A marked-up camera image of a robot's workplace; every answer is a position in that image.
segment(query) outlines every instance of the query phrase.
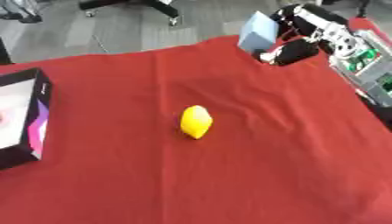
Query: light blue cube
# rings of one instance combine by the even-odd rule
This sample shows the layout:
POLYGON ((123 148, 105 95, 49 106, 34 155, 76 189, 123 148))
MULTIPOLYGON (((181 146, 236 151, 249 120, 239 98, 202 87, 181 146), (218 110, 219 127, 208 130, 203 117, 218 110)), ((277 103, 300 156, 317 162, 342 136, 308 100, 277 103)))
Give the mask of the light blue cube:
POLYGON ((268 50, 277 41, 279 25, 257 11, 242 27, 238 46, 249 53, 256 49, 268 50))

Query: gray carpet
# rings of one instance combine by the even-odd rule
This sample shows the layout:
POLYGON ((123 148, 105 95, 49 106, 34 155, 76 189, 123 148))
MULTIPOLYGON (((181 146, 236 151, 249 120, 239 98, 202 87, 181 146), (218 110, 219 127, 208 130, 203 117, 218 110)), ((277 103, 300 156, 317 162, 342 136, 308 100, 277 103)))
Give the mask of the gray carpet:
MULTIPOLYGON (((348 1, 330 9, 352 16, 355 2, 348 1)), ((163 14, 140 5, 103 7, 95 17, 85 17, 76 0, 52 0, 41 5, 43 23, 0 21, 0 36, 15 62, 88 53, 139 52, 238 34, 253 12, 270 14, 278 8, 276 0, 174 0, 172 5, 182 15, 176 27, 169 27, 163 14)), ((369 16, 392 34, 392 9, 372 3, 369 16)))

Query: yellow sponge ball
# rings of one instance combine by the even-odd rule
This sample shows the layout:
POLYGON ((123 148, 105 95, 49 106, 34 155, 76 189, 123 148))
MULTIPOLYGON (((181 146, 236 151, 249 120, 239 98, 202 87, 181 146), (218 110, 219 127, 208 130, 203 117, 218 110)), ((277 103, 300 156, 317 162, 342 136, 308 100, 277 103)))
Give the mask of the yellow sponge ball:
POLYGON ((213 118, 201 106, 191 106, 182 114, 182 131, 195 139, 203 137, 212 124, 213 118))

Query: display box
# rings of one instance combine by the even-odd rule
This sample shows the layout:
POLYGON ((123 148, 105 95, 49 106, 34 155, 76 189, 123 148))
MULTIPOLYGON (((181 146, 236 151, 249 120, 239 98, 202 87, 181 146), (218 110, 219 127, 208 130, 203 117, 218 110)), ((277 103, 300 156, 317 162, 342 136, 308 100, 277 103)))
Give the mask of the display box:
POLYGON ((42 158, 52 88, 39 68, 0 74, 0 169, 42 158))

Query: wire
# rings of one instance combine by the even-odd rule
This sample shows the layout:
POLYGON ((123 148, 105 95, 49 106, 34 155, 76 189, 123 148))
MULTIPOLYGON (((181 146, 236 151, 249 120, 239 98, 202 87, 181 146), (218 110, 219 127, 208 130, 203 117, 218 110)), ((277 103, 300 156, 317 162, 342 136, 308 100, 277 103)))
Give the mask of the wire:
POLYGON ((98 37, 93 34, 93 39, 95 39, 96 43, 98 44, 98 46, 105 52, 105 53, 109 53, 109 51, 105 48, 105 46, 102 44, 102 42, 98 39, 98 37))

